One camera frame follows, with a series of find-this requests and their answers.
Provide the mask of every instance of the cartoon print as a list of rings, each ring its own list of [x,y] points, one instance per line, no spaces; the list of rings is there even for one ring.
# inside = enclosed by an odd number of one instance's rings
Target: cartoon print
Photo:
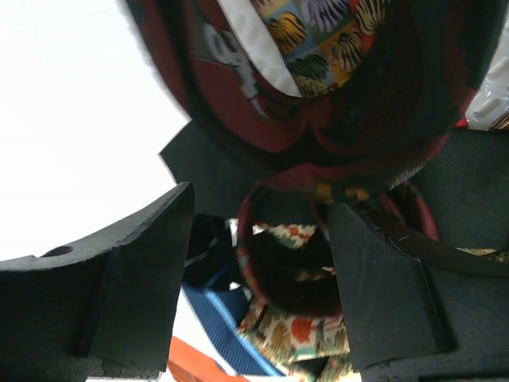
[[[254,76],[255,70],[237,37],[231,31],[220,33],[212,24],[208,23],[203,25],[203,34],[214,60],[237,73],[244,95],[251,101],[258,114],[267,119],[265,111],[256,98],[258,89]]]
[[[349,11],[349,0],[302,0],[304,20],[324,32],[332,32]]]
[[[360,30],[371,36],[383,24],[390,0],[360,0],[356,5],[356,20]]]
[[[359,30],[354,27],[342,32],[337,40],[328,47],[328,58],[346,73],[352,73],[364,58],[363,42]]]
[[[285,55],[297,50],[306,36],[304,24],[291,12],[280,14],[278,20],[271,18],[267,29],[279,50]]]

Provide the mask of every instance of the black foam padding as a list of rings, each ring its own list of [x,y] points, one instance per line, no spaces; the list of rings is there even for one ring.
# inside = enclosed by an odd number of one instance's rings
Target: black foam padding
[[[256,182],[253,174],[205,138],[194,122],[161,156],[177,181],[192,181],[199,213],[236,217]],[[507,132],[454,132],[412,182],[431,208],[444,243],[509,249]],[[316,223],[309,202],[274,190],[257,203],[255,214],[269,224]]]
[[[412,182],[458,248],[509,249],[509,134],[457,131]]]
[[[334,205],[328,225],[352,363],[363,382],[509,376],[509,265],[373,210]]]
[[[192,205],[192,186],[178,185],[46,256],[0,262],[0,380],[146,380],[165,371]]]

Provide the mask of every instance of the blue fabric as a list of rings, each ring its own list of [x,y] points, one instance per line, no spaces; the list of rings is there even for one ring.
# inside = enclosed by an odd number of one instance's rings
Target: blue fabric
[[[282,376],[252,344],[236,333],[248,307],[246,296],[240,289],[216,293],[184,286],[184,292],[211,343],[237,373]]]
[[[184,270],[182,287],[221,357],[239,374],[282,376],[258,350],[237,334],[249,302],[241,289],[230,290],[228,256],[235,257],[231,233],[224,221],[195,217],[191,248]]]

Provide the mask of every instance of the floral print fabric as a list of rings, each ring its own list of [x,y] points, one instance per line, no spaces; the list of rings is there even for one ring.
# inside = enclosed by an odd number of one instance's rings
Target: floral print fabric
[[[281,245],[290,249],[302,248],[317,230],[316,225],[281,224],[272,226],[265,223],[257,225],[270,232]]]
[[[338,373],[352,373],[342,318],[299,318],[254,298],[239,333],[282,372],[299,376],[304,382],[319,376],[308,372],[299,361],[331,357],[321,372],[319,380],[323,382],[334,381],[330,377]]]
[[[345,84],[371,47],[390,0],[252,0],[301,94]]]

